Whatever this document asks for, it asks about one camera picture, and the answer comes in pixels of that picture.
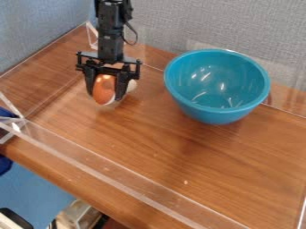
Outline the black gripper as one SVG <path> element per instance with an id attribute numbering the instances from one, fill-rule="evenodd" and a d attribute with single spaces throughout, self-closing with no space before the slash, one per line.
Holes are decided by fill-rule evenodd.
<path id="1" fill-rule="evenodd" d="M 76 52 L 76 69 L 85 75 L 85 90 L 93 94 L 96 75 L 105 73 L 118 76 L 115 100 L 120 101 L 127 93 L 130 80 L 140 78 L 142 61 L 124 55 L 124 37 L 103 36 L 96 42 L 96 51 Z"/>

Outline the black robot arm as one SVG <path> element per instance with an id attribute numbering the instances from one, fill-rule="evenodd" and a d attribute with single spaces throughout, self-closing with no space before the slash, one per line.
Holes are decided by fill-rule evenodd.
<path id="1" fill-rule="evenodd" d="M 142 60 L 127 57 L 124 27 L 130 25 L 131 0 L 95 0 L 96 52 L 76 53 L 76 69 L 84 73 L 87 94 L 101 105 L 120 101 L 140 78 Z"/>

